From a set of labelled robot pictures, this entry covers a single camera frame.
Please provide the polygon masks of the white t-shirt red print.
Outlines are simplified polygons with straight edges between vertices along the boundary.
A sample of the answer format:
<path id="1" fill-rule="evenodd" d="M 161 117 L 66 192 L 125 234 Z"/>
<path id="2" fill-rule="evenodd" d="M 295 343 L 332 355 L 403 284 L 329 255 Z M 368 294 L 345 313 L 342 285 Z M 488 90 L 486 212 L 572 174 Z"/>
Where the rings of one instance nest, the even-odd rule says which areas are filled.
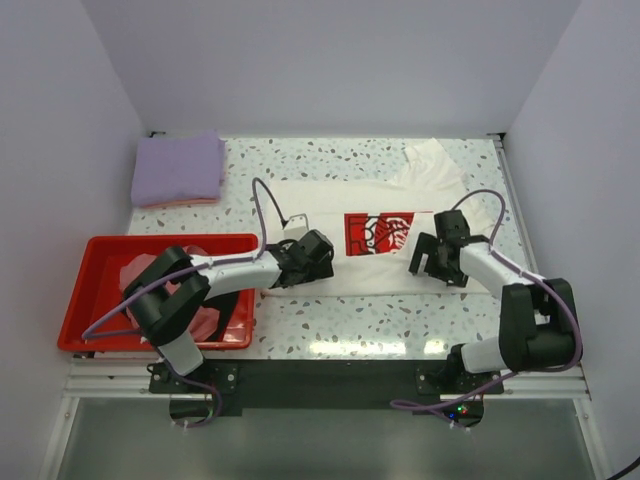
<path id="1" fill-rule="evenodd" d="M 446 285 L 408 268 L 420 233 L 435 232 L 434 216 L 455 204 L 474 234 L 489 235 L 495 220 L 468 198 L 468 174 L 439 141 L 404 150 L 405 165 L 388 180 L 272 180 L 281 209 L 265 215 L 268 240 L 284 235 L 280 220 L 304 214 L 334 246 L 331 278 L 274 289 L 276 297 L 345 297 L 443 293 Z"/>

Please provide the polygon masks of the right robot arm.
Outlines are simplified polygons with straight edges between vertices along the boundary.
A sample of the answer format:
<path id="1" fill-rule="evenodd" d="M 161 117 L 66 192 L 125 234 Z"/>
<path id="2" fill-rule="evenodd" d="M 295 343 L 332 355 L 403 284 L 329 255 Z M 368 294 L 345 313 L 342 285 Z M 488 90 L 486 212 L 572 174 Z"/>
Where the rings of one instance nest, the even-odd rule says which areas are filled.
<path id="1" fill-rule="evenodd" d="M 566 280 L 546 279 L 518 266 L 489 238 L 471 234 L 459 210 L 436 214 L 434 223 L 433 234 L 418 236 L 409 272 L 448 287 L 463 288 L 473 279 L 500 302 L 498 334 L 452 347 L 438 382 L 466 393 L 481 374 L 563 371 L 582 359 L 573 291 Z"/>

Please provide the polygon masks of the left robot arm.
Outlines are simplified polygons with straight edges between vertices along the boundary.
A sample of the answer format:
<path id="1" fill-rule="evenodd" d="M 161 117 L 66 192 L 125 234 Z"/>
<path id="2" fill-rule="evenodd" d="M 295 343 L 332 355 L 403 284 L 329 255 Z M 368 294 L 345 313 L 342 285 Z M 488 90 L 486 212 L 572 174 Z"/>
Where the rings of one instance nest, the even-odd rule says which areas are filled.
<path id="1" fill-rule="evenodd" d="M 329 279 L 333 258 L 333 244 L 315 229 L 241 254 L 189 255 L 171 247 L 127 286 L 122 306 L 168 364 L 173 382 L 185 392 L 196 392 L 206 383 L 207 368 L 188 327 L 200 308 L 234 292 Z"/>

